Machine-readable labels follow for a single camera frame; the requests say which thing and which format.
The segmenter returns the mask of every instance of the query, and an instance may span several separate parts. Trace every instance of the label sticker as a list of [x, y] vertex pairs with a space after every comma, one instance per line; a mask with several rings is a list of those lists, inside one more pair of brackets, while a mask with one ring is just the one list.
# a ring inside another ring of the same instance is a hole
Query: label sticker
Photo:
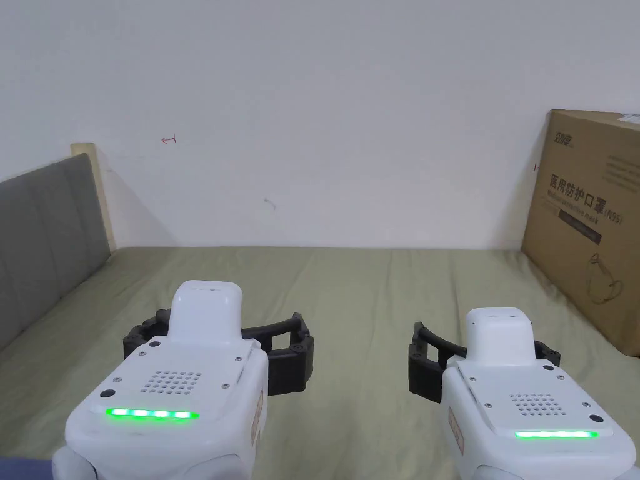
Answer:
[[453, 410], [451, 410], [451, 407], [449, 407], [449, 426], [451, 427], [453, 436], [456, 438], [456, 442], [458, 443], [458, 448], [460, 448], [460, 453], [464, 455], [465, 454], [465, 437], [462, 436], [462, 431], [458, 426], [458, 421], [456, 420], [456, 416], [453, 414]]
[[253, 416], [253, 425], [251, 425], [251, 446], [255, 443], [255, 435], [258, 433], [258, 425], [260, 423], [260, 415], [262, 415], [262, 404], [264, 402], [264, 390], [260, 390], [260, 399], [255, 407], [255, 415]]
[[637, 113], [627, 113], [621, 116], [618, 120], [621, 122], [630, 122], [632, 124], [640, 124], [640, 115]]

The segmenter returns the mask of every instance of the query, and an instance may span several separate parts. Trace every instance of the cardboard box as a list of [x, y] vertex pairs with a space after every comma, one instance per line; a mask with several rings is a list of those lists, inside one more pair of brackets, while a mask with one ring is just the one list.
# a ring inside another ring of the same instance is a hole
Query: cardboard box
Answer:
[[640, 115], [554, 110], [522, 251], [640, 355]]

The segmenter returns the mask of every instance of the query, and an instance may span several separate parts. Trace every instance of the green led light strip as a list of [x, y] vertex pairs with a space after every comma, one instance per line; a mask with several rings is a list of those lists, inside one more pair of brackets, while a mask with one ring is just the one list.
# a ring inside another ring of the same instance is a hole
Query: green led light strip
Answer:
[[155, 417], [159, 419], [197, 419], [194, 412], [169, 412], [167, 410], [139, 410], [131, 408], [107, 408], [107, 415], [114, 417]]
[[596, 431], [517, 431], [518, 438], [598, 438]]

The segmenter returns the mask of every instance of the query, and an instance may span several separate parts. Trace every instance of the blue fabric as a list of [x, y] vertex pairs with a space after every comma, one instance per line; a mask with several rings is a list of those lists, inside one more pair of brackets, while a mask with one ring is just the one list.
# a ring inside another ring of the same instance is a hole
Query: blue fabric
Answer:
[[1, 480], [53, 480], [51, 460], [0, 458]]

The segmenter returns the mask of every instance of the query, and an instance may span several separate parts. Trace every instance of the upholstered headboard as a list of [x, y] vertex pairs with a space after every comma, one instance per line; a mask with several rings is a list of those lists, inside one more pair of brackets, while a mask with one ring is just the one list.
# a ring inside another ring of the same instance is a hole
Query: upholstered headboard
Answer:
[[86, 153], [0, 183], [0, 349], [110, 253]]

